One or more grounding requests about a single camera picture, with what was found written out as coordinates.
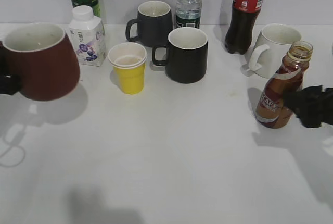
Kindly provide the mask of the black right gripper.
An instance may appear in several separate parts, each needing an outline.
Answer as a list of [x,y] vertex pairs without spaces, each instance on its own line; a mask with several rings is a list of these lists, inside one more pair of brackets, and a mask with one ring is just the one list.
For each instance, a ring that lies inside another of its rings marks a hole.
[[310,86],[283,94],[283,105],[295,113],[306,128],[332,125],[332,88]]

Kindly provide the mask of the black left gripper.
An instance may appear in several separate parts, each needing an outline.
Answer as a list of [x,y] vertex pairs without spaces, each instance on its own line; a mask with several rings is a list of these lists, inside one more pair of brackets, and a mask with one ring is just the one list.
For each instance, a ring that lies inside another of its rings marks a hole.
[[1,42],[1,94],[14,95],[21,89],[21,79],[18,75],[10,73],[5,48]]

